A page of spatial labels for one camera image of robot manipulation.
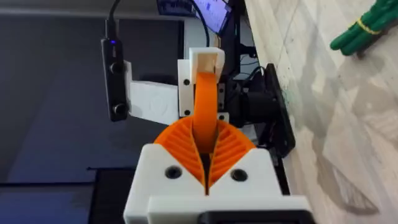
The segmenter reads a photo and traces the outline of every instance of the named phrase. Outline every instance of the wooden surface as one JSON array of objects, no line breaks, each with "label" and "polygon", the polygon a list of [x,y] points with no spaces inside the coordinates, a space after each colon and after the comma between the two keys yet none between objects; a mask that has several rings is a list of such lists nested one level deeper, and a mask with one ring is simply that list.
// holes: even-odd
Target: wooden surface
[{"label": "wooden surface", "polygon": [[365,58],[330,42],[374,0],[246,0],[262,66],[277,66],[297,146],[292,194],[318,223],[398,223],[398,29]]}]

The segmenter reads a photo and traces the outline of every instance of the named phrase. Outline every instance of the black cable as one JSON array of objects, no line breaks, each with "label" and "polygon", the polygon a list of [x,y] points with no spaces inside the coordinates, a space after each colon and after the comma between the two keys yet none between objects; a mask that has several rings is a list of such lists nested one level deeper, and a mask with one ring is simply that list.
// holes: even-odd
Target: black cable
[{"label": "black cable", "polygon": [[107,39],[115,40],[118,35],[116,32],[116,23],[114,21],[114,12],[118,7],[120,0],[114,0],[111,10],[109,11],[109,16],[105,20],[105,37]]},{"label": "black cable", "polygon": [[255,64],[255,63],[259,63],[259,62],[258,62],[258,61],[255,61],[255,62],[252,62],[252,63],[241,64],[241,66],[242,66],[242,65],[253,65],[253,64]]},{"label": "black cable", "polygon": [[114,21],[113,14],[114,14],[116,8],[118,7],[118,4],[119,4],[119,3],[120,3],[120,0],[115,0],[115,1],[113,2],[112,8],[111,8],[111,10],[110,10],[110,12],[109,12],[109,16],[108,16],[108,19],[109,19],[110,21]]},{"label": "black cable", "polygon": [[203,17],[203,14],[201,13],[201,11],[200,11],[198,5],[196,4],[196,2],[195,2],[194,0],[190,0],[190,1],[191,1],[191,3],[192,3],[192,6],[195,8],[196,12],[198,12],[198,14],[199,14],[201,23],[203,24],[203,28],[205,29],[205,34],[206,34],[206,47],[209,47],[209,46],[210,46],[210,37],[209,37],[209,30],[208,30],[208,28],[207,28],[205,18]]},{"label": "black cable", "polygon": [[[253,71],[252,71],[250,74],[248,74],[248,73],[239,73],[239,74],[247,74],[247,75],[249,75],[247,78],[245,78],[245,79],[242,81],[242,84],[241,84],[241,85],[240,85],[239,83],[236,83],[236,84],[239,85],[240,88],[241,88],[239,93],[243,93],[243,88],[246,86],[246,84],[248,84],[248,82],[250,81],[250,79],[257,73],[257,71],[258,71],[259,69],[261,69],[261,70],[264,72],[264,74],[266,73],[266,69],[265,69],[263,66],[257,66],[255,69],[253,69]],[[227,100],[225,101],[225,104],[228,104],[228,103],[229,103],[237,94],[239,94],[239,93],[237,93],[237,92],[232,93],[231,96],[228,97]]]}]

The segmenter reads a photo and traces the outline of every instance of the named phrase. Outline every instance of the dark wall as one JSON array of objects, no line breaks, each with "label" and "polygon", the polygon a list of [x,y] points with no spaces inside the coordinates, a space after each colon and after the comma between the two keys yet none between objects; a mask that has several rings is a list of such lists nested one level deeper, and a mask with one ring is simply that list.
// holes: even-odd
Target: dark wall
[{"label": "dark wall", "polygon": [[90,187],[1,188],[0,223],[86,224]]},{"label": "dark wall", "polygon": [[[102,19],[0,17],[0,182],[92,181],[87,167],[134,166],[165,126],[111,123]],[[121,21],[134,77],[177,74],[178,22]]]}]

